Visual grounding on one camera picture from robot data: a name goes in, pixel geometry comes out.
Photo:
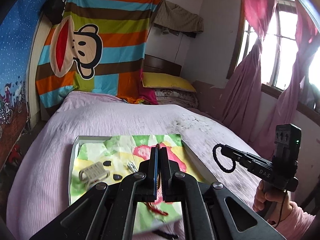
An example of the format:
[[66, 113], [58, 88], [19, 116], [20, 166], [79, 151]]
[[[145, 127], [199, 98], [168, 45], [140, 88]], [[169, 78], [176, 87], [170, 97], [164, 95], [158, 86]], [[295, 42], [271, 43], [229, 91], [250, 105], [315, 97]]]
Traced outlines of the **pink sleeve forearm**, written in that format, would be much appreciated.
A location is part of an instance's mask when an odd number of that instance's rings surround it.
[[287, 218], [273, 227], [287, 240], [298, 240], [303, 237], [316, 216], [304, 212], [295, 202], [290, 201], [292, 211]]

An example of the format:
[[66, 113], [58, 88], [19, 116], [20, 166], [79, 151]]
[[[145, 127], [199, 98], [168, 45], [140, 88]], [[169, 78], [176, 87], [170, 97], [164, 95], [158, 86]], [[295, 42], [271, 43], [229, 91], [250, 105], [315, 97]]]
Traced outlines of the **right hand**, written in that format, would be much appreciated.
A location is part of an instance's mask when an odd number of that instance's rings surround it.
[[266, 201], [275, 202], [276, 207], [267, 221], [271, 224], [277, 224], [279, 221], [281, 222], [285, 220], [293, 210], [293, 207], [290, 204], [289, 194], [278, 191], [277, 189], [270, 189], [269, 191], [264, 193], [263, 189], [264, 181], [261, 180], [254, 197], [252, 206], [253, 211], [262, 211], [265, 208]]

